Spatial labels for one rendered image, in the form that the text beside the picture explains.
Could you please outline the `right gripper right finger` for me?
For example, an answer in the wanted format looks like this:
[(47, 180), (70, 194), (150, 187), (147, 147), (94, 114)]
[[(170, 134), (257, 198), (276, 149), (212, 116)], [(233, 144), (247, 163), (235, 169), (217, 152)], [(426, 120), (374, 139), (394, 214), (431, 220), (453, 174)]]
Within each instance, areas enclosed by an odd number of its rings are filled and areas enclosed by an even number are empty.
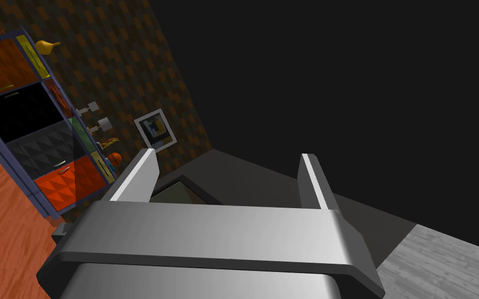
[(297, 183), (302, 208), (340, 210), (315, 155), (301, 154)]

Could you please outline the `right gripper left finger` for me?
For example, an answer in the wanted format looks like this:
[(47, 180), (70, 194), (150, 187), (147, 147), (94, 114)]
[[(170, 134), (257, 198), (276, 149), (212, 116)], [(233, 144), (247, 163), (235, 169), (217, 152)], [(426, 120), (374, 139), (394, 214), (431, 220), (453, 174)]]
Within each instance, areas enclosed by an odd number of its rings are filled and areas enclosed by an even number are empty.
[(152, 148), (143, 148), (116, 179), (102, 200), (148, 202), (152, 197), (158, 176), (156, 151)]

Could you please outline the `white framed picture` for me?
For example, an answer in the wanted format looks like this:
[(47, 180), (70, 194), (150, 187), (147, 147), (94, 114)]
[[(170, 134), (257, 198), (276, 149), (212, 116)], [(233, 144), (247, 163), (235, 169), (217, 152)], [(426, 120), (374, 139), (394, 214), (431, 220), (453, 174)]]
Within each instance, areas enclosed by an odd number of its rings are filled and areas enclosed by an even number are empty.
[(147, 147), (157, 153), (177, 143), (177, 138), (161, 108), (134, 119), (134, 123)]

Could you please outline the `blue shelf unit with drawers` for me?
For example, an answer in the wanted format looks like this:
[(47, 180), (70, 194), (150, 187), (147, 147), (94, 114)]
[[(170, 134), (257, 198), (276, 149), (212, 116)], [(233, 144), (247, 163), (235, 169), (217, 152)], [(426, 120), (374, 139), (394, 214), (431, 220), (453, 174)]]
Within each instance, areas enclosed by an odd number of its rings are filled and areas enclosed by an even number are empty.
[(0, 28), (0, 164), (43, 217), (74, 222), (116, 175), (45, 60), (54, 47)]

